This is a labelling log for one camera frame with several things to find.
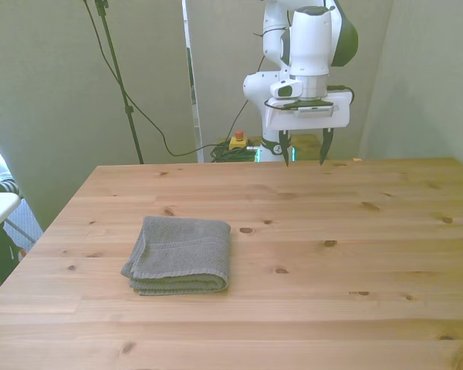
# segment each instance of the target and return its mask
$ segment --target person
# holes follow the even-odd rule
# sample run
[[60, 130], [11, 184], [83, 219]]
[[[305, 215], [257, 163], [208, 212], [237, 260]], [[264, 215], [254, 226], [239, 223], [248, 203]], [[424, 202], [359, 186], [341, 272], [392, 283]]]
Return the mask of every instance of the person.
[[[16, 193], [22, 197], [21, 191], [10, 173], [0, 174], [0, 193]], [[19, 255], [24, 255], [23, 249], [15, 245], [3, 226], [4, 223], [0, 224], [0, 285], [19, 264]]]

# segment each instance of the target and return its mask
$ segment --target floor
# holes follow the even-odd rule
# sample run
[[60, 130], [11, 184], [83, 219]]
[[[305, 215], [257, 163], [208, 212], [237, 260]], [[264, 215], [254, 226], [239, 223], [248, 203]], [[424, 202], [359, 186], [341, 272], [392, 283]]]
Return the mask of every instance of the floor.
[[[23, 199], [21, 205], [8, 217], [10, 221], [21, 227], [30, 237], [35, 241], [43, 234], [41, 228], [38, 225], [34, 215], [32, 214], [31, 208], [27, 202]], [[34, 245], [31, 241], [23, 237], [17, 230], [8, 224], [5, 224], [5, 231], [21, 248], [26, 251], [30, 251]]]

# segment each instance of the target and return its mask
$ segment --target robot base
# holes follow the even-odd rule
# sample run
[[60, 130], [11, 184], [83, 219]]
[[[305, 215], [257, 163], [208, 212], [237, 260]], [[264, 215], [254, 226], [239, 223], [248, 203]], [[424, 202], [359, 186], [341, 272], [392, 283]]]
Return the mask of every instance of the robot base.
[[[295, 149], [293, 147], [288, 148], [288, 154], [289, 154], [289, 159], [290, 162], [295, 162]], [[263, 146], [260, 146], [258, 149], [258, 153], [255, 156], [255, 161], [256, 162], [285, 162], [285, 158], [283, 157], [282, 154], [273, 154], [271, 153], [271, 150], [266, 149]]]

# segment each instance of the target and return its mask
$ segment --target black cable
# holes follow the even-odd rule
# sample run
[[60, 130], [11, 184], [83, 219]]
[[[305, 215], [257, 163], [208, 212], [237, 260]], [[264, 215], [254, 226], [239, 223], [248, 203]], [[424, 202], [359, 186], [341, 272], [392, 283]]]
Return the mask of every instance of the black cable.
[[[212, 163], [222, 162], [248, 162], [255, 159], [255, 151], [244, 148], [229, 149], [230, 140], [219, 143], [211, 152]], [[252, 146], [252, 141], [247, 142], [247, 146]]]
[[[89, 17], [90, 17], [90, 20], [91, 20], [91, 24], [93, 25], [93, 29], [94, 29], [94, 33], [96, 35], [96, 40], [98, 41], [98, 46], [100, 47], [100, 51], [101, 51], [101, 56], [103, 57], [103, 60], [104, 62], [106, 63], [106, 65], [108, 66], [108, 69], [110, 70], [112, 76], [114, 77], [115, 81], [117, 81], [118, 84], [119, 81], [118, 81], [118, 78], [117, 78], [117, 75], [115, 74], [115, 72], [113, 71], [113, 68], [111, 66], [111, 64], [108, 62], [108, 59], [106, 58], [106, 55], [105, 55], [105, 52], [103, 50], [103, 44], [101, 43], [101, 38], [100, 38], [100, 34], [98, 33], [98, 28], [96, 27], [96, 23], [94, 22], [94, 18], [93, 18], [93, 14], [91, 13], [91, 9], [89, 7], [89, 5], [87, 4], [87, 0], [83, 0], [84, 1], [84, 5], [86, 6], [86, 10], [87, 10], [87, 13], [89, 14]], [[261, 60], [261, 63], [259, 64], [259, 69], [261, 68], [261, 65], [262, 65], [262, 62], [264, 61], [264, 58], [265, 57], [262, 57], [262, 60]], [[189, 154], [192, 154], [192, 153], [195, 153], [195, 152], [198, 152], [199, 150], [201, 149], [204, 149], [204, 148], [208, 148], [210, 146], [218, 146], [220, 144], [208, 144], [208, 145], [204, 145], [204, 146], [201, 146], [200, 148], [197, 148], [196, 150], [192, 150], [190, 152], [187, 152], [187, 153], [182, 153], [182, 154], [174, 154], [173, 152], [171, 152], [170, 148], [168, 147], [167, 145], [167, 139], [166, 139], [166, 136], [164, 135], [163, 131], [161, 131], [161, 129], [156, 125], [156, 123], [153, 122], [153, 120], [151, 118], [149, 118], [149, 116], [141, 109], [139, 108], [139, 106], [132, 100], [132, 98], [130, 98], [130, 95], [127, 93], [127, 91], [125, 90], [125, 94], [128, 98], [128, 100], [133, 104], [133, 107], [135, 109], [137, 109], [137, 111], [142, 114], [142, 116], [147, 119], [151, 125], [153, 125], [153, 127], [159, 132], [159, 134], [161, 135], [161, 137], [163, 138], [163, 144], [164, 144], [164, 147], [166, 149], [166, 151], [171, 155], [171, 156], [187, 156]], [[248, 100], [245, 101], [243, 107], [240, 109], [240, 112], [238, 112], [238, 115], [235, 117], [235, 120], [233, 121], [233, 124], [231, 125], [231, 128], [230, 128], [230, 131], [228, 132], [228, 135], [226, 137], [226, 140], [229, 139], [231, 133], [232, 133], [232, 130], [233, 130], [233, 127], [235, 126], [238, 118], [240, 117], [240, 115], [242, 114], [245, 106], [247, 105], [248, 103]]]
[[285, 31], [286, 30], [286, 27], [281, 27], [280, 29], [268, 29], [266, 32], [262, 33], [261, 35], [258, 34], [258, 33], [255, 33], [253, 32], [252, 34], [255, 35], [255, 36], [258, 36], [258, 37], [264, 37], [264, 35], [268, 32], [272, 32], [272, 31]]
[[257, 68], [257, 72], [261, 71], [262, 62], [264, 62], [264, 59], [265, 59], [265, 55], [262, 57], [261, 62], [259, 63], [259, 67]]

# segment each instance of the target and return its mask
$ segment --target wood knot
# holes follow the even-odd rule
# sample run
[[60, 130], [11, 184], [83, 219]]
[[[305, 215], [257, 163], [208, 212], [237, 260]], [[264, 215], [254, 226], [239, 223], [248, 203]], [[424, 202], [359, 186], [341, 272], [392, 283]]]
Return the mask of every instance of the wood knot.
[[127, 353], [132, 351], [135, 346], [136, 346], [136, 344], [133, 341], [129, 341], [129, 342], [125, 343], [123, 345], [123, 347], [122, 347], [122, 353], [124, 355], [126, 355]]
[[436, 189], [436, 190], [440, 190], [441, 187], [435, 183], [431, 183], [431, 182], [427, 182], [426, 183], [428, 187], [430, 187], [431, 189]]
[[454, 341], [455, 338], [450, 335], [441, 335], [438, 339], [440, 341]]
[[362, 202], [362, 206], [367, 210], [380, 210], [378, 206], [370, 202]]
[[281, 200], [292, 200], [297, 198], [297, 195], [294, 193], [279, 193], [278, 197]]
[[326, 240], [326, 241], [324, 242], [324, 245], [325, 245], [326, 247], [334, 247], [334, 246], [337, 245], [337, 244], [338, 244], [338, 242], [337, 242], [336, 240]]
[[165, 208], [163, 210], [163, 212], [164, 212], [164, 214], [166, 214], [167, 216], [170, 216], [170, 217], [173, 217], [175, 215], [170, 208]]
[[283, 267], [278, 267], [278, 268], [275, 269], [275, 273], [277, 273], [277, 274], [289, 274], [289, 271], [286, 270]]

